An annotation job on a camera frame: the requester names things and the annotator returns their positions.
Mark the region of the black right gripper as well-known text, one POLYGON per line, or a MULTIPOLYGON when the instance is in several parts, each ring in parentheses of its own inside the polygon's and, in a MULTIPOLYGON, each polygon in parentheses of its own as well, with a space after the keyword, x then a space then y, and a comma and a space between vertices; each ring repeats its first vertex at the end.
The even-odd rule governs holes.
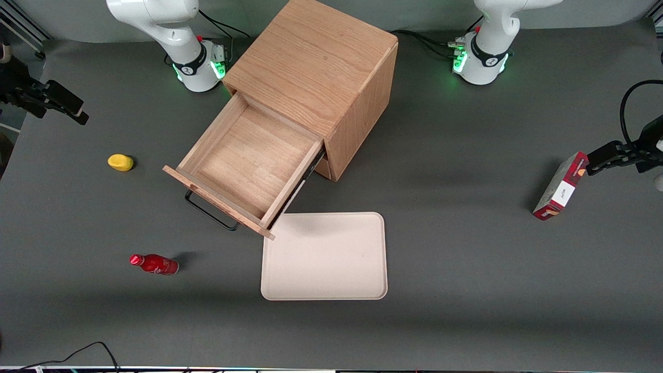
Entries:
POLYGON ((83 101, 60 83, 40 82, 30 76, 23 62, 10 53, 2 53, 1 101, 43 118, 48 109, 68 116, 80 125, 86 125, 89 115, 83 111, 83 101))

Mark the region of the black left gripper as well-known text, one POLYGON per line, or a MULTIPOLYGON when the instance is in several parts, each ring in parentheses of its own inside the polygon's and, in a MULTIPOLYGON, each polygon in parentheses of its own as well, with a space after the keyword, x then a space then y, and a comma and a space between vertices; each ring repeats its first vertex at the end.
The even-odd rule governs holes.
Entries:
POLYGON ((588 157, 588 175, 594 176, 599 172, 609 168, 627 167, 636 165, 639 173, 645 173, 649 170, 661 167, 662 164, 662 115, 655 120, 647 123, 640 132, 636 141, 636 147, 640 154, 647 161, 635 156, 624 156, 623 144, 620 141, 611 141, 604 146, 595 149, 587 154, 588 157))

